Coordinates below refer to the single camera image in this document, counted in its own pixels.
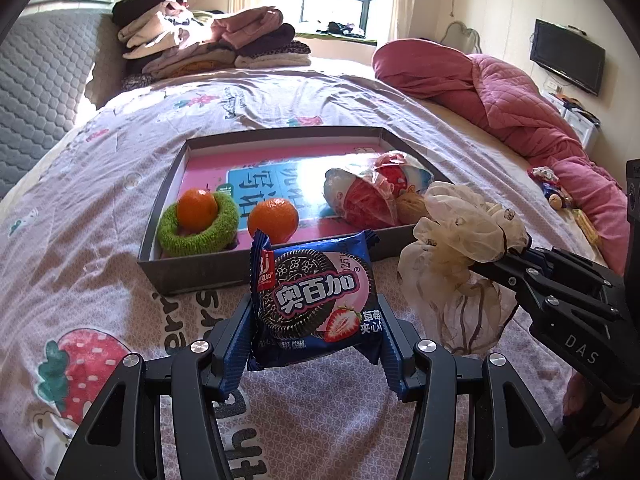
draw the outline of gray mattress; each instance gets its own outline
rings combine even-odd
[[[83,98],[100,108],[119,92],[117,32],[100,9],[15,22],[0,44],[0,199],[76,125]]]

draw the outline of crumpled plastic wrapper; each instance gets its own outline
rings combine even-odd
[[[327,203],[358,229],[415,223],[405,195],[424,192],[433,180],[415,157],[398,151],[359,157],[343,168],[331,168],[324,177]],[[401,200],[400,214],[397,200]]]
[[[511,209],[485,202],[467,186],[433,182],[424,194],[429,218],[400,254],[402,293],[420,315],[427,338],[453,354],[484,354],[500,339],[516,308],[510,290],[472,273],[474,262],[494,262],[530,238]]]

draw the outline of cardboard box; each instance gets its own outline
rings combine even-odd
[[[162,248],[156,239],[156,229],[164,210],[178,199],[187,163],[194,157],[212,154],[237,155],[239,152],[247,150],[266,150],[278,147],[285,149],[289,146],[312,144],[328,144],[335,147],[339,144],[353,145],[354,143],[375,144],[380,147],[381,152],[400,150],[409,153],[433,173],[435,180],[450,182],[421,154],[384,128],[308,126],[249,130],[195,137],[184,143],[158,191],[140,245],[138,264],[156,290],[166,296],[248,283],[250,278],[249,249],[177,258],[162,257]],[[375,261],[398,256],[406,245],[415,241],[413,228],[413,226],[400,226],[377,230],[380,243],[370,250],[371,259]]]

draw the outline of orange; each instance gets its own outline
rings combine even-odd
[[[298,228],[298,210],[285,198],[270,198],[252,209],[247,228],[252,237],[260,229],[269,235],[272,244],[284,244]]]
[[[218,216],[218,204],[209,191],[193,187],[180,197],[175,212],[181,227],[199,233],[213,224]]]

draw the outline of green knitted ring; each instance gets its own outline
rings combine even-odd
[[[169,256],[193,256],[216,253],[228,246],[236,237],[240,213],[234,200],[226,193],[215,192],[218,216],[203,232],[189,236],[178,236],[177,203],[171,204],[162,213],[156,236]]]

